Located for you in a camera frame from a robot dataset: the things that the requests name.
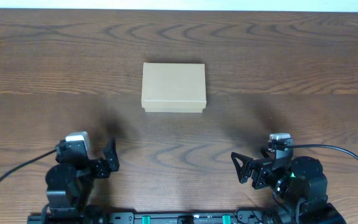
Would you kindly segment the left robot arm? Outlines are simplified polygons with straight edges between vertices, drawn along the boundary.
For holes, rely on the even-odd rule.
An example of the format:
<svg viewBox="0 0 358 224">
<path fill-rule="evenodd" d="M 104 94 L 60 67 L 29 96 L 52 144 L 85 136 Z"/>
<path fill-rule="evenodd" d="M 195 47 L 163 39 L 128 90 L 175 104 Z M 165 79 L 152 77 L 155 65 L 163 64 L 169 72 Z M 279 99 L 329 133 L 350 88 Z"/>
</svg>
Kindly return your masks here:
<svg viewBox="0 0 358 224">
<path fill-rule="evenodd" d="M 61 140 L 55 149 L 58 164 L 45 176 L 50 214 L 42 213 L 42 223 L 108 223 L 107 213 L 88 200 L 96 179 L 119 170 L 116 140 L 107 143 L 99 159 L 88 157 L 83 140 Z"/>
</svg>

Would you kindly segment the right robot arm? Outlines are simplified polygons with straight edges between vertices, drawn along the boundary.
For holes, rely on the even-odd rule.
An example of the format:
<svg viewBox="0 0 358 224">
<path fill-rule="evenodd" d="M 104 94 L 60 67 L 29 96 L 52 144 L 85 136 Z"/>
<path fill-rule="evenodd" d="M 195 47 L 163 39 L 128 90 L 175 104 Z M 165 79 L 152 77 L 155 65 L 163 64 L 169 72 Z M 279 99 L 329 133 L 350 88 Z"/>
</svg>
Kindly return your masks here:
<svg viewBox="0 0 358 224">
<path fill-rule="evenodd" d="M 256 190 L 271 188 L 276 206 L 255 219 L 260 223 L 345 223 L 328 203 L 328 180 L 319 160 L 293 158 L 293 139 L 288 134 L 272 134 L 268 147 L 260 150 L 263 158 L 253 159 L 232 152 L 231 159 L 239 182 L 252 180 Z"/>
</svg>

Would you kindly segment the brown cardboard box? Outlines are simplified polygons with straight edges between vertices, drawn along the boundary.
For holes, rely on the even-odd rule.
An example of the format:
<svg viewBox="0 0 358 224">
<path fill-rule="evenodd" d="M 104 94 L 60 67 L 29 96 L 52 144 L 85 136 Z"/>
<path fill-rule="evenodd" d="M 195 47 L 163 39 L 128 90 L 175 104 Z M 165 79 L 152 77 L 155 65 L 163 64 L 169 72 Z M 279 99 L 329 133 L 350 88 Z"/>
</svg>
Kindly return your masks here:
<svg viewBox="0 0 358 224">
<path fill-rule="evenodd" d="M 147 113 L 201 113 L 206 108 L 203 63 L 144 63 L 141 105 Z"/>
</svg>

